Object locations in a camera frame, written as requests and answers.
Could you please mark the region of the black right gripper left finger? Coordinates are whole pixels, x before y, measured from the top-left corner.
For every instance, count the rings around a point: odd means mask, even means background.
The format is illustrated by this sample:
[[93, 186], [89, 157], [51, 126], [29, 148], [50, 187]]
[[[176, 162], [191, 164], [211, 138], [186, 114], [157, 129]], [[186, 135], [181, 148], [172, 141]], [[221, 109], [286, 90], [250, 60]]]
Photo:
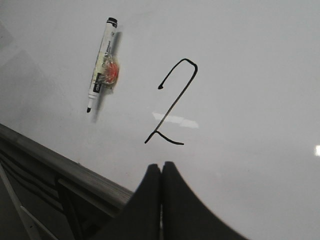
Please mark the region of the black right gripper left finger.
[[93, 240], [158, 240], [160, 238], [161, 171], [150, 164], [138, 188]]

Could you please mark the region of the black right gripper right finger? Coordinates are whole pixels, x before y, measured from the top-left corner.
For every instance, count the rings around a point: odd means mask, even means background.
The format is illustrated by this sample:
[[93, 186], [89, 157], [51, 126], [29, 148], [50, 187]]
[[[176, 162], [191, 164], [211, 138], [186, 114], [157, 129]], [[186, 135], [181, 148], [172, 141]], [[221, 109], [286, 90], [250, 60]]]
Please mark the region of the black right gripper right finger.
[[246, 239], [202, 203], [171, 161], [162, 168], [161, 187], [165, 240]]

